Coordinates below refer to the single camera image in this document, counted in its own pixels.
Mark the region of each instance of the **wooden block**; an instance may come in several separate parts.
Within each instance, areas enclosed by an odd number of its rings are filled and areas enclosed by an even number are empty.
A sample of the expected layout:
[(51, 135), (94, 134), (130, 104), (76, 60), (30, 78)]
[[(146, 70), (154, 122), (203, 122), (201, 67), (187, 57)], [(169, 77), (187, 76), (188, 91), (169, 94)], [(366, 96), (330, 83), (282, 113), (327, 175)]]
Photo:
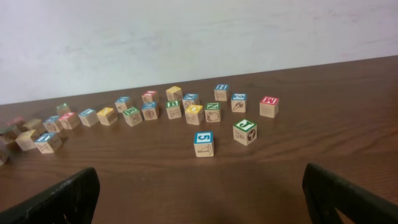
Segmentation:
[(245, 113), (248, 107), (247, 95), (244, 93), (234, 93), (231, 97), (232, 112)]
[(260, 115), (268, 118), (275, 118), (279, 111), (279, 99), (265, 96), (260, 101)]
[(229, 98), (229, 85), (218, 84), (214, 89), (214, 96), (216, 101), (228, 101)]
[(5, 149), (0, 149), (0, 166), (4, 165), (8, 160), (8, 155)]
[(10, 127), (0, 129), (0, 140), (4, 144), (10, 144), (18, 138), (18, 135), (21, 133), (19, 128), (16, 125), (12, 125)]
[(221, 121), (221, 103), (207, 103), (205, 109), (207, 122)]
[(172, 88), (166, 90), (166, 95), (168, 101), (182, 100), (182, 90), (177, 86), (173, 86)]
[(234, 139), (247, 146), (257, 139), (257, 124), (246, 119), (233, 126)]
[(54, 153), (61, 145), (61, 139), (57, 133), (42, 134), (35, 144), (42, 154)]
[(166, 111), (169, 119), (181, 118), (182, 113), (181, 113), (180, 101), (178, 100), (168, 101), (166, 103)]
[(205, 119), (202, 105), (189, 105), (185, 110), (185, 117), (188, 124), (199, 125)]
[(116, 102), (114, 102), (119, 113), (127, 110), (127, 108), (132, 107), (132, 100), (129, 96), (122, 96)]
[(38, 134), (43, 134), (47, 130), (45, 129), (41, 119), (32, 119), (24, 124), (27, 130), (36, 130)]
[(61, 105), (57, 106), (57, 114), (59, 116), (62, 116), (69, 112), (72, 112), (72, 111), (69, 109), (69, 106), (67, 103), (62, 103)]
[(63, 130), (62, 124), (59, 120), (59, 115), (51, 116), (43, 122), (44, 127), (50, 133), (59, 133)]
[(157, 94), (157, 91), (148, 90), (142, 95), (142, 100), (144, 103), (159, 102), (159, 95)]
[(25, 124), (25, 120), (21, 116), (18, 116), (16, 118), (14, 118), (13, 120), (7, 122), (8, 126), (16, 125), (20, 131), (27, 131), (27, 130), (25, 130), (24, 124)]
[(182, 105), (184, 105), (184, 109), (187, 109), (189, 105), (199, 105), (199, 95), (188, 93), (182, 99)]
[(104, 108), (97, 113), (98, 119), (102, 125), (110, 126), (118, 120), (118, 115), (113, 108)]
[(91, 127), (92, 125), (99, 122), (96, 111), (93, 109), (84, 110), (79, 114), (79, 118), (81, 123), (87, 127)]
[(195, 147), (195, 154), (197, 157), (213, 157), (214, 156), (214, 141), (213, 132), (204, 131), (195, 133), (195, 140), (193, 142)]
[(80, 119), (75, 112), (69, 112), (59, 118), (62, 127), (65, 129), (73, 129), (80, 124)]
[(142, 121), (141, 113), (135, 107), (131, 107), (123, 111), (123, 116), (124, 119), (126, 120), (126, 123), (132, 127), (141, 123)]
[(36, 130), (25, 131), (18, 136), (15, 142), (23, 151), (28, 151), (36, 148), (35, 141), (39, 137), (40, 135)]
[(157, 107), (157, 103), (144, 103), (142, 106), (142, 114), (146, 121), (159, 118), (159, 108)]

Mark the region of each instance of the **wooden table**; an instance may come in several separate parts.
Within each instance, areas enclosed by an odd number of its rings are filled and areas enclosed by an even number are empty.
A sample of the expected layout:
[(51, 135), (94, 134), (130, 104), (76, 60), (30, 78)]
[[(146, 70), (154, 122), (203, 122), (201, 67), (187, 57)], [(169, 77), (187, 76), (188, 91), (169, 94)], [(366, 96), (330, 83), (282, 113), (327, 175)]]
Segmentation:
[[(93, 166), (101, 182), (93, 223), (309, 223), (301, 188), (308, 162), (398, 203), (397, 72), (398, 57), (386, 57), (0, 106), (1, 121), (46, 119), (63, 102), (98, 111), (129, 95), (141, 108), (146, 90), (157, 90), (161, 105), (159, 120), (133, 128), (121, 114), (110, 127), (81, 125), (56, 154), (14, 149), (0, 167), (0, 210)], [(219, 83), (248, 94), (246, 114), (222, 103), (220, 123), (168, 119), (167, 88), (199, 93), (205, 104)], [(259, 116), (266, 95), (280, 98), (275, 119)], [(233, 140), (243, 118), (258, 124), (248, 147)], [(194, 134), (207, 130), (215, 156), (196, 158)]]

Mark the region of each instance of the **white wall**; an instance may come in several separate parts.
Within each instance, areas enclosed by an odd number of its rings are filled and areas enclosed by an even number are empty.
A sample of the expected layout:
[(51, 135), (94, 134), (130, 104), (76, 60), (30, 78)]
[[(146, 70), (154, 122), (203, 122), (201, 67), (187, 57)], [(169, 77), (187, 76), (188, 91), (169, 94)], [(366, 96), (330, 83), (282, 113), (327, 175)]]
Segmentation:
[(397, 54), (396, 0), (0, 0), (0, 104)]

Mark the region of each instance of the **wood grain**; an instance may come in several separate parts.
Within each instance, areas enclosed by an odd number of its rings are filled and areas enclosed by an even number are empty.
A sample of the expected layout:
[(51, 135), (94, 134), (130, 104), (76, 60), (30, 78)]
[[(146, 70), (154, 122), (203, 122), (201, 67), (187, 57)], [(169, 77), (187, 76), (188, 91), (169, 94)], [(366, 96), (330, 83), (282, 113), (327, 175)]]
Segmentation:
[[(99, 111), (132, 96), (141, 108), (146, 90), (160, 95), (158, 120), (130, 127), (119, 114), (112, 126), (80, 125), (55, 154), (10, 146), (11, 160), (0, 167), (0, 210), (93, 166), (101, 182), (93, 223), (309, 223), (301, 189), (308, 162), (398, 203), (397, 71), (398, 57), (386, 57), (0, 106), (6, 122), (46, 119), (63, 102)], [(248, 94), (246, 113), (221, 102), (220, 123), (168, 119), (166, 89), (199, 93), (205, 105), (219, 83)], [(259, 115), (266, 95), (280, 99), (274, 119)], [(258, 124), (247, 147), (232, 135), (243, 118)], [(213, 131), (213, 158), (196, 158), (197, 131)]]

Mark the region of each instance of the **dark wood tabletop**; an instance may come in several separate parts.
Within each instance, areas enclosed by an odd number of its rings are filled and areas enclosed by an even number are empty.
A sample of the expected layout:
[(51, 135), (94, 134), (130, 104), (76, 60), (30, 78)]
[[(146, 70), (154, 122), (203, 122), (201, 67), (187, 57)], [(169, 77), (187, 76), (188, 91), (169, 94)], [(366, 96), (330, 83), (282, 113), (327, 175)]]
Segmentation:
[[(166, 89), (198, 93), (204, 105), (215, 101), (219, 83), (248, 94), (246, 113), (221, 102), (220, 123), (168, 119)], [(158, 120), (130, 127), (119, 114), (112, 126), (79, 125), (55, 154), (9, 147), (0, 210), (92, 166), (101, 184), (93, 223), (310, 223), (301, 188), (308, 162), (398, 203), (398, 57), (3, 105), (0, 121), (46, 119), (64, 102), (99, 111), (120, 96), (141, 108), (146, 90), (159, 92)], [(263, 96), (280, 98), (274, 119), (259, 115)], [(233, 139), (243, 118), (258, 124), (249, 146)], [(214, 157), (196, 158), (197, 131), (213, 131)]]

